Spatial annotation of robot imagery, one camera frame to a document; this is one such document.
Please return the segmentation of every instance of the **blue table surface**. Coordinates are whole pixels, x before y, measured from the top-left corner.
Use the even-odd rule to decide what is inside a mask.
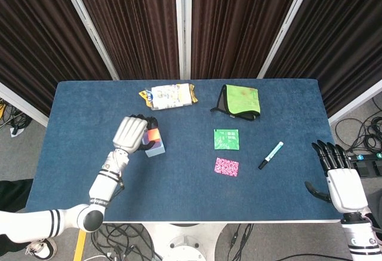
[[[88,203],[88,191],[114,150],[123,117],[158,119],[166,153],[130,155],[125,190],[106,210],[110,222],[256,222],[333,220],[332,205],[308,193],[304,181],[327,191],[311,142],[332,142],[328,118],[313,79],[193,80],[192,106],[150,110],[138,92],[180,81],[68,81],[59,83],[27,211]],[[259,91],[255,121],[210,112],[222,85]],[[238,129],[240,150],[214,150],[214,129]],[[283,141],[263,170],[258,165]],[[216,158],[239,163],[237,177],[214,172]]]

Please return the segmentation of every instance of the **pink square pad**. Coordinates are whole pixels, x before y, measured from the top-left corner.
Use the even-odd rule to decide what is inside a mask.
[[[226,174],[228,176],[238,176],[239,163],[237,161],[229,161],[224,158],[217,158],[215,163],[215,172]]]

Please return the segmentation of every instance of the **robot finger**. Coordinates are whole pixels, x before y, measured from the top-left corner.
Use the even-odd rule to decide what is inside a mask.
[[[341,154],[339,153],[339,151],[335,147],[335,145],[333,145],[332,143],[328,143],[328,148],[330,149],[330,151],[334,157],[335,163],[337,164],[337,168],[344,168],[345,164],[342,161]]]
[[[317,155],[320,159],[320,163],[321,163],[322,169],[324,170],[325,175],[328,176],[328,170],[331,170],[331,167],[328,161],[326,160],[324,150],[316,143],[312,143],[312,147],[317,152]]]
[[[345,168],[354,168],[349,161],[349,157],[347,156],[346,151],[340,145],[336,145],[335,147],[341,155],[341,159],[344,163]]]
[[[322,148],[322,150],[325,153],[326,160],[328,161],[328,164],[331,169],[337,168],[337,163],[334,160],[333,154],[330,150],[330,148],[321,140],[317,141],[317,144]]]

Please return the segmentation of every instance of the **white robotic arm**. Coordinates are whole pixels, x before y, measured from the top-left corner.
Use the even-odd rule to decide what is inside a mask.
[[[6,234],[13,242],[22,243],[54,237],[67,228],[96,231],[103,222],[105,209],[117,185],[123,187],[121,177],[129,161],[128,155],[140,147],[147,121],[143,116],[123,119],[113,139],[116,149],[107,156],[89,191],[89,205],[33,213],[0,211],[0,235]]]
[[[359,175],[346,152],[339,145],[325,144],[320,140],[312,146],[320,159],[330,195],[318,192],[309,182],[305,182],[306,188],[313,196],[332,203],[338,212],[343,213],[341,225],[353,261],[382,260],[372,226],[361,215],[368,202]]]

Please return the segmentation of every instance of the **dark brown curtain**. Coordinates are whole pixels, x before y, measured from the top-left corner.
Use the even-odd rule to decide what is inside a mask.
[[[70,0],[0,4],[0,82],[41,112],[60,81],[110,79]]]
[[[382,79],[382,0],[304,0],[266,78],[318,79],[328,115]]]
[[[83,0],[121,79],[179,79],[175,0]]]
[[[192,78],[256,78],[292,1],[192,0]]]

